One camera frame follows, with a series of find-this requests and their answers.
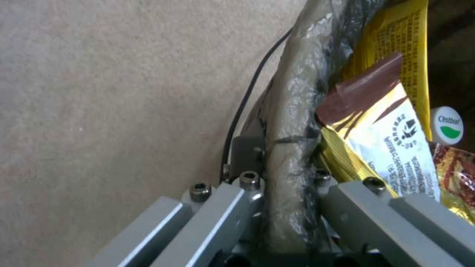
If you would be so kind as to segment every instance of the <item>white bottle cap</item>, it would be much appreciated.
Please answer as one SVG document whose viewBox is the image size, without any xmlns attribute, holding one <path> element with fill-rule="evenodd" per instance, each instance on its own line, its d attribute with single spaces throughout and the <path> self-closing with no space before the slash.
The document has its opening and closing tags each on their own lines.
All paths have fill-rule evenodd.
<svg viewBox="0 0 475 267">
<path fill-rule="evenodd" d="M 454 145 L 464 135 L 464 123 L 455 109 L 449 106 L 436 107 L 430 110 L 430 128 L 434 142 Z"/>
</svg>

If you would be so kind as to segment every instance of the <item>logo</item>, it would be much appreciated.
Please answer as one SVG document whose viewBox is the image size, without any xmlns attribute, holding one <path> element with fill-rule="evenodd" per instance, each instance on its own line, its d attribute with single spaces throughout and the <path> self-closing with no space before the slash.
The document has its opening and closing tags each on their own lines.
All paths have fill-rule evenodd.
<svg viewBox="0 0 475 267">
<path fill-rule="evenodd" d="M 445 136 L 451 139 L 455 139 L 460 135 L 460 131 L 457 131 L 456 129 L 453 129 L 449 126 L 442 126 L 440 127 L 440 130 Z"/>
<path fill-rule="evenodd" d="M 438 121 L 441 123 L 446 123 L 446 124 L 452 124 L 452 125 L 459 125 L 460 124 L 460 119 L 454 119 L 454 118 L 447 118 L 444 116 L 439 116 Z M 457 129 L 454 129 L 450 126 L 441 126 L 440 131 L 447 136 L 448 138 L 455 139 L 460 135 L 460 131 Z"/>
<path fill-rule="evenodd" d="M 439 116 L 438 119 L 442 123 L 448 123 L 448 124 L 454 124 L 454 125 L 458 125 L 460 123 L 460 119 L 447 118 L 444 116 Z"/>
<path fill-rule="evenodd" d="M 406 149 L 417 144 L 413 136 L 417 133 L 417 123 L 415 119 L 406 118 L 405 114 L 396 118 L 392 126 L 392 139 L 398 146 Z"/>
</svg>

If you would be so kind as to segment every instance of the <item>black wire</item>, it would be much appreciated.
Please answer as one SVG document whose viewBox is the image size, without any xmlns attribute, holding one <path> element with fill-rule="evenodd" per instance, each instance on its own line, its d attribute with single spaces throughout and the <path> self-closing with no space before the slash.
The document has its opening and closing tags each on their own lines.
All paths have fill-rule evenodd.
<svg viewBox="0 0 475 267">
<path fill-rule="evenodd" d="M 252 77 L 251 83 L 249 84 L 249 87 L 247 88 L 246 94 L 242 98 L 241 104 L 239 104 L 239 108 L 237 109 L 236 114 L 234 115 L 233 121 L 231 122 L 231 126 L 229 126 L 228 134 L 226 135 L 226 140 L 224 142 L 223 154 L 221 156 L 221 165 L 219 167 L 219 183 L 222 183 L 224 181 L 223 166 L 228 163 L 229 150 L 231 148 L 231 140 L 233 138 L 233 134 L 234 134 L 234 131 L 236 130 L 236 126 L 238 124 L 242 111 L 244 110 L 244 107 L 246 106 L 249 96 L 251 95 L 252 89 L 254 89 L 254 85 L 256 85 L 257 78 L 259 78 L 259 74 L 261 73 L 262 68 L 266 64 L 267 60 L 275 52 L 275 50 L 283 43 L 283 41 L 287 39 L 291 31 L 292 31 L 292 28 L 290 28 L 290 30 L 286 32 L 286 34 L 282 36 L 282 38 L 280 38 L 274 44 L 274 46 L 270 48 L 270 50 L 261 60 L 261 63 L 259 63 L 259 66 L 257 67 L 256 72 L 254 73 L 254 76 Z"/>
</svg>

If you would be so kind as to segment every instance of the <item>gray metal bar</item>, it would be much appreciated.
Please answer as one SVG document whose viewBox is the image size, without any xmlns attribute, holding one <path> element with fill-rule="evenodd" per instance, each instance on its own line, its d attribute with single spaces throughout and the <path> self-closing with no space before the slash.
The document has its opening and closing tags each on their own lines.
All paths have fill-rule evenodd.
<svg viewBox="0 0 475 267">
<path fill-rule="evenodd" d="M 230 252 L 254 213 L 250 201 L 241 188 L 221 184 L 151 266 L 207 266 L 217 252 Z"/>
<path fill-rule="evenodd" d="M 323 216 L 355 251 L 374 246 L 394 266 L 461 266 L 361 182 L 332 186 L 321 203 Z"/>
<path fill-rule="evenodd" d="M 160 197 L 89 263 L 90 267 L 147 266 L 191 218 L 188 205 Z"/>
<path fill-rule="evenodd" d="M 475 264 L 475 227 L 424 194 L 408 195 L 389 203 L 462 264 Z"/>
</svg>

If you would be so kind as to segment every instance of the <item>beige carpet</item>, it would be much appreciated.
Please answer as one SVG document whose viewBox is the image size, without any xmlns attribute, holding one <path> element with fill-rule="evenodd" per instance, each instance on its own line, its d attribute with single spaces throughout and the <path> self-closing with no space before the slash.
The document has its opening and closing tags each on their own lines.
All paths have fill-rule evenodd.
<svg viewBox="0 0 475 267">
<path fill-rule="evenodd" d="M 216 183 L 303 4 L 0 2 L 0 265 L 81 266 L 159 196 Z"/>
</svg>

